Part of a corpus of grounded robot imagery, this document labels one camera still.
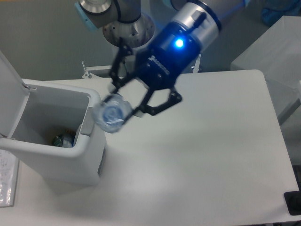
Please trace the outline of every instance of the trash bin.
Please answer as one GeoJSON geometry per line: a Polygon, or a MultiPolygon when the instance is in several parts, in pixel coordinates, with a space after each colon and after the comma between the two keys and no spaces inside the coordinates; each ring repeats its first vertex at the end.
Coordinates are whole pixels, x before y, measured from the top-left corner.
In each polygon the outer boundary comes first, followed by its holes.
{"type": "Polygon", "coordinates": [[[0,52],[0,95],[0,149],[45,178],[99,182],[106,139],[92,117],[101,101],[95,90],[22,80],[0,52]],[[79,127],[72,148],[51,145],[58,134],[79,127]]]}

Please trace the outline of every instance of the open lid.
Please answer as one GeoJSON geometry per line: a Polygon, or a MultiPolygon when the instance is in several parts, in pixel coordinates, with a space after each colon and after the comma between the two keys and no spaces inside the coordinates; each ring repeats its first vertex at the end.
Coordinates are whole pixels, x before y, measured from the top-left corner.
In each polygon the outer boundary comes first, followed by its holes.
{"type": "Polygon", "coordinates": [[[0,138],[11,138],[29,97],[29,90],[0,51],[0,138]]]}

